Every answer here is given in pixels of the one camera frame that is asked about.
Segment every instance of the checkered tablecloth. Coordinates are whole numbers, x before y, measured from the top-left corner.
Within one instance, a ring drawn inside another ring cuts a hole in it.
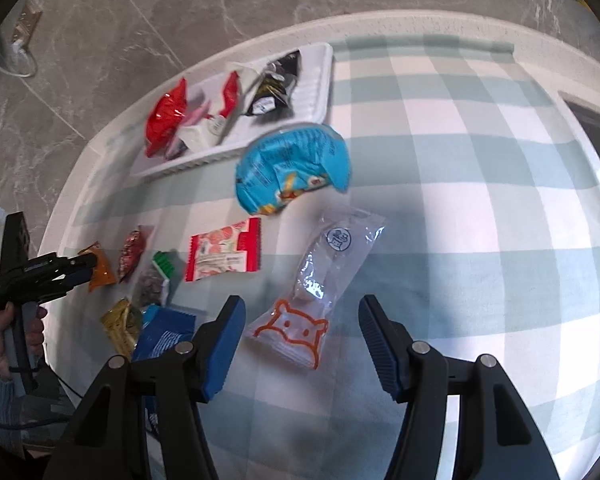
[[[401,36],[333,46],[328,123],[348,143],[349,192],[307,193],[263,218],[260,272],[179,283],[174,304],[204,322],[239,294],[250,322],[289,288],[323,208],[350,203],[387,226],[336,307],[319,370],[240,343],[224,390],[200,407],[219,477],[384,478],[404,405],[382,391],[358,327],[358,302],[373,293],[443,354],[494,354],[562,477],[581,478],[600,445],[595,165],[510,44]],[[65,254],[99,240],[116,262],[131,229],[154,225],[145,259],[176,251],[182,268],[191,235],[246,218],[235,159],[130,178],[142,131],[111,141]],[[52,307],[50,359],[75,388],[113,354],[98,319],[128,286],[83,287]],[[457,421],[450,397],[440,479],[451,475]]]

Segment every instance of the white tray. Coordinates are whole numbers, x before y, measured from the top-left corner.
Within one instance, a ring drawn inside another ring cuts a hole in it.
[[[267,62],[278,59],[287,52],[290,51],[263,57],[247,64],[262,70]],[[327,115],[333,48],[328,43],[312,43],[301,46],[300,55],[298,84],[291,94],[293,114],[277,120],[268,120],[266,115],[261,117],[242,115],[236,119],[233,127],[218,146],[197,153],[187,150],[174,160],[164,160],[161,156],[147,158],[144,150],[140,150],[136,161],[131,166],[130,174],[157,176],[193,168],[222,158],[238,156],[252,140],[278,128],[295,123],[322,123]],[[202,89],[207,98],[213,98],[221,89],[224,78],[225,74],[220,73],[200,83],[187,85],[187,96],[195,97]],[[251,95],[244,100],[244,107],[246,108],[250,102]]]

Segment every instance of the human hand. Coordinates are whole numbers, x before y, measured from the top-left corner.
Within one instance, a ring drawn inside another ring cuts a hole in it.
[[[13,306],[13,303],[7,303],[5,309],[0,311],[0,378],[5,381],[11,380],[11,372],[9,371],[9,361],[4,350],[4,331],[11,325],[14,316],[15,307]],[[36,317],[32,319],[29,326],[26,327],[25,339],[27,341],[27,347],[36,357],[42,357],[44,355],[42,343],[45,340],[45,336],[42,332],[45,329],[45,326],[41,320],[45,316],[46,308],[39,306]]]

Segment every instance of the blue snack bag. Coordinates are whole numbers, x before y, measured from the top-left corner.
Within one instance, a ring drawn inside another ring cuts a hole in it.
[[[235,169],[235,193],[250,214],[272,214],[305,191],[349,186],[344,139],[330,126],[307,124],[261,137]]]
[[[143,329],[138,338],[132,361],[153,359],[180,341],[191,341],[196,327],[196,316],[170,308],[152,305],[143,316]],[[145,397],[146,421],[158,436],[158,413],[155,397]]]

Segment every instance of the electrical cord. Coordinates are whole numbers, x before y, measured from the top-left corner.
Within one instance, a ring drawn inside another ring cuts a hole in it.
[[[49,366],[47,364],[46,367],[49,368],[51,373],[56,376],[58,381],[60,381],[62,384],[64,384],[64,386],[69,388],[75,395],[77,395],[81,399],[84,398],[84,396],[82,396],[81,394],[76,392],[71,386],[69,386],[69,384],[62,377],[60,377],[58,374],[56,374],[56,372],[53,370],[53,368],[51,366]],[[26,422],[25,424],[3,424],[2,422],[0,422],[0,429],[8,430],[8,431],[31,430],[32,428],[48,426],[49,424],[61,424],[64,422],[69,422],[69,420],[71,420],[70,416],[63,415],[63,416],[56,416],[56,417],[51,417],[51,418],[43,418],[42,420],[34,420],[32,422]]]
[[[32,428],[48,426],[49,424],[60,424],[62,422],[69,422],[69,420],[71,420],[70,416],[63,415],[56,416],[53,418],[43,418],[42,420],[35,420],[33,422],[26,422],[25,424],[3,424],[0,422],[0,429],[8,431],[31,430]]]
[[[6,75],[10,75],[13,77],[20,77],[20,78],[27,78],[27,77],[32,77],[33,75],[35,75],[35,73],[38,70],[38,66],[36,64],[36,60],[34,59],[34,57],[31,55],[31,53],[23,48],[23,47],[19,47],[18,49],[15,50],[16,54],[19,54],[20,56],[24,55],[24,57],[27,58],[28,62],[29,62],[29,72],[27,72],[26,74],[21,74],[19,72],[12,72],[10,70],[8,70],[7,68],[1,67],[0,66],[0,72],[2,72],[3,74]]]
[[[49,365],[46,365],[46,366],[49,368],[49,370],[51,370],[51,373],[56,376],[56,379],[58,379],[58,381],[60,381],[62,384],[64,384],[64,386],[69,388],[74,393],[74,395],[80,397],[81,399],[84,398],[84,396],[82,396],[81,394],[76,392],[71,386],[69,386],[69,383],[67,383],[62,377],[60,377],[58,374],[56,374],[55,370],[51,366],[49,366]]]

